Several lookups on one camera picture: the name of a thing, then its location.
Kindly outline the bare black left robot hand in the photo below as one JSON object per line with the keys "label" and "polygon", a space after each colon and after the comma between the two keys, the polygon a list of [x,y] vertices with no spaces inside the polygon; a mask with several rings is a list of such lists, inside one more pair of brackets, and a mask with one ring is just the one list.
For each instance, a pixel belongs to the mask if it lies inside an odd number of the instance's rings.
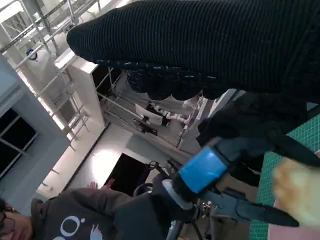
{"label": "bare black left robot hand", "polygon": [[308,167],[320,167],[319,158],[311,150],[286,135],[216,137],[183,165],[172,180],[162,184],[183,210],[190,210],[193,201],[201,199],[211,201],[223,214],[235,220],[298,227],[297,220],[278,208],[250,202],[230,188],[222,192],[214,189],[222,176],[236,167],[240,157],[256,157],[269,151]]}

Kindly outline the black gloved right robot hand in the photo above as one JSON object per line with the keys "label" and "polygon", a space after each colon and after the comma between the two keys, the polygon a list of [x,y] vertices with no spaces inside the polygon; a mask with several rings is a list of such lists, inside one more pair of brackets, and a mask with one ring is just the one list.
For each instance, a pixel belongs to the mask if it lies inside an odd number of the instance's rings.
{"label": "black gloved right robot hand", "polygon": [[66,41],[95,64],[320,101],[317,0],[138,0],[73,27]]}

